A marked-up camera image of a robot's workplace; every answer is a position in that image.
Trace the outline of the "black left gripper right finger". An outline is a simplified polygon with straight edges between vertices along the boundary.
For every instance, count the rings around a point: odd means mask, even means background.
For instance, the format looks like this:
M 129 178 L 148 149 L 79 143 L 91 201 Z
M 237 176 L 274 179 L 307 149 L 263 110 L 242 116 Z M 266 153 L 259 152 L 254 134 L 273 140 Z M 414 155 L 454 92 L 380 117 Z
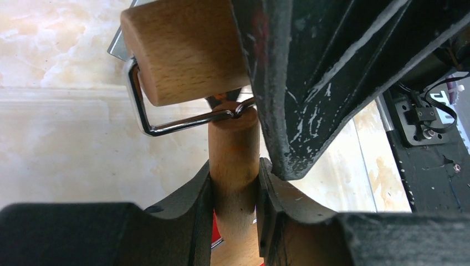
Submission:
M 469 215 L 335 212 L 259 162 L 259 255 L 265 265 L 468 265 Z

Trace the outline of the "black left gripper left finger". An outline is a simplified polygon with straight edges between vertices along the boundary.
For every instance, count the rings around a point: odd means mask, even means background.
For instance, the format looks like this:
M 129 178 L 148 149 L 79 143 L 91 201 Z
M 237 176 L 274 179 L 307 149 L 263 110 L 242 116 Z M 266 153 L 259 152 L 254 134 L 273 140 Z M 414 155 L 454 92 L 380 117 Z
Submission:
M 1 210 L 2 265 L 209 265 L 209 165 L 160 202 L 16 203 Z

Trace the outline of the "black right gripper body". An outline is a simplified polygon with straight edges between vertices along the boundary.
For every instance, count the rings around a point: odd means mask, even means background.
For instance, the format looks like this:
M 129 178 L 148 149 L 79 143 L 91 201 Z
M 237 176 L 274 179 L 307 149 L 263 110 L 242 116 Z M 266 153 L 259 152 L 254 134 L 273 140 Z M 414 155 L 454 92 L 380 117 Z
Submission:
M 273 173 L 302 179 L 346 123 L 469 24 L 468 1 L 232 1 Z

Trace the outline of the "red dough piece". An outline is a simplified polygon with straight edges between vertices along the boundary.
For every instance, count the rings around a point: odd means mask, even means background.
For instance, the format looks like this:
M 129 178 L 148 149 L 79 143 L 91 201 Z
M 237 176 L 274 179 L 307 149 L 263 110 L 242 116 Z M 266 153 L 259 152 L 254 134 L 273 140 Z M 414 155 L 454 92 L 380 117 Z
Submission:
M 216 221 L 216 214 L 213 212 L 213 225 L 212 225 L 212 240 L 211 240 L 211 248 L 222 242 L 223 239 L 219 233 Z

